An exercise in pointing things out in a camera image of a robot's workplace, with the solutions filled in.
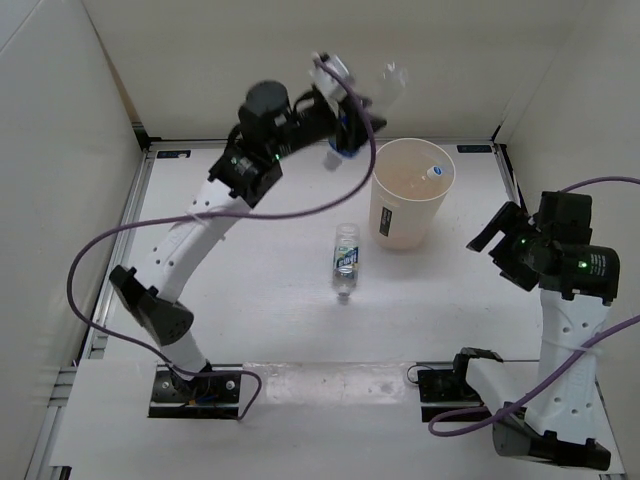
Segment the blue label clear water bottle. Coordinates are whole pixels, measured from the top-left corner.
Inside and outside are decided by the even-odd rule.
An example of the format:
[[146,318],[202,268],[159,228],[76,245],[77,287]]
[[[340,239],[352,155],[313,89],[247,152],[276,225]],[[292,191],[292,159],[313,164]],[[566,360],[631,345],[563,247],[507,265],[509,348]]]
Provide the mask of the blue label clear water bottle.
[[[403,95],[406,89],[406,84],[407,70],[403,67],[397,66],[395,63],[387,63],[384,66],[382,73],[378,76],[375,87],[367,93],[358,94],[360,103],[362,105],[363,97],[372,98],[384,109],[385,117],[387,119],[388,111]],[[351,102],[351,98],[347,96],[342,102]],[[363,134],[365,135],[365,141],[362,143],[360,150],[369,144],[369,136],[365,127]],[[353,158],[360,152],[359,150],[357,153],[338,153],[337,148],[335,148],[329,140],[328,144],[329,149],[323,161],[323,165],[328,171],[337,170],[344,160]]]

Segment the clear unlabelled plastic bottle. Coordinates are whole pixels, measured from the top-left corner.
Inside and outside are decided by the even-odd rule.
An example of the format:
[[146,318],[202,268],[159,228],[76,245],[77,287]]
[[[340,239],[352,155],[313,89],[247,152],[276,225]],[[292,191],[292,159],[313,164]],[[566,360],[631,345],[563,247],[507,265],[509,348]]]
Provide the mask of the clear unlabelled plastic bottle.
[[409,167],[398,173],[393,190],[409,200],[430,200],[446,190],[445,176],[438,166]]

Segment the green white label water bottle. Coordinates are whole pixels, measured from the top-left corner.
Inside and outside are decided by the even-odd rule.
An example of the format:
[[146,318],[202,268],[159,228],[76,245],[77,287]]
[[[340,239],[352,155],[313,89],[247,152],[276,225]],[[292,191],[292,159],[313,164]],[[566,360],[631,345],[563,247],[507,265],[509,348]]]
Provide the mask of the green white label water bottle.
[[360,259],[360,229],[354,223],[336,227],[332,285],[341,303],[346,303],[357,286]]

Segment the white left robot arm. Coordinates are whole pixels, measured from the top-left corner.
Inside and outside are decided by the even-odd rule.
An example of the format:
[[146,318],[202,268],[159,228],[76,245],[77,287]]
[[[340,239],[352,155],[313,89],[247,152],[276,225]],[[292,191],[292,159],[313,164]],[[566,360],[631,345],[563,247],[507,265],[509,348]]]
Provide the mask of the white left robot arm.
[[[153,339],[174,369],[176,388],[191,400],[210,388],[210,363],[191,333],[194,315],[179,300],[191,275],[234,224],[249,214],[282,177],[283,158],[330,139],[341,153],[355,154],[387,122],[372,113],[371,100],[353,102],[312,86],[290,102],[286,87],[274,80],[252,86],[221,157],[210,168],[183,221],[136,266],[116,266],[109,275],[125,309]],[[357,108],[369,114],[365,127]]]

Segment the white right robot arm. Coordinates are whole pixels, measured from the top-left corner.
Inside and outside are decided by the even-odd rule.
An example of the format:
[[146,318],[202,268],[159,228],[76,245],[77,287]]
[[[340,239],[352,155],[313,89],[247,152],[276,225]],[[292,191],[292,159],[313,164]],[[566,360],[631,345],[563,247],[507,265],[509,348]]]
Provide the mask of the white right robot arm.
[[455,396],[478,394],[496,416],[492,438],[500,456],[565,468],[610,467],[611,453],[596,439],[594,341],[618,293],[620,258],[592,244],[591,207],[587,195],[546,192],[538,212],[528,215],[508,201],[467,246],[480,252],[502,233],[489,253],[501,276],[540,293],[534,395],[510,401],[507,373],[488,350],[462,350],[449,375]]

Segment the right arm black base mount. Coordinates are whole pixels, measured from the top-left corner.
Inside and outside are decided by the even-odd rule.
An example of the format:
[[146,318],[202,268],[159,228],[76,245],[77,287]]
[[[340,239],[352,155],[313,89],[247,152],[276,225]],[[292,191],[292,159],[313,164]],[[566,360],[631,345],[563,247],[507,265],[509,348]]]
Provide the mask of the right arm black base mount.
[[[414,363],[406,371],[406,381],[418,388],[423,423],[449,411],[484,408],[478,393],[454,374],[451,364]],[[478,422],[490,416],[484,408],[444,419],[444,422]]]

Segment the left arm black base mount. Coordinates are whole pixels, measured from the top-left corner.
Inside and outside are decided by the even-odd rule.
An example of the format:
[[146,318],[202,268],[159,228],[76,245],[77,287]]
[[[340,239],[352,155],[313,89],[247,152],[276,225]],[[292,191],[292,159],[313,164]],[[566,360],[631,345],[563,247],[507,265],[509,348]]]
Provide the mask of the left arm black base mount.
[[151,419],[234,420],[239,414],[239,364],[214,365],[223,375],[185,383],[168,366],[156,367],[148,414]]

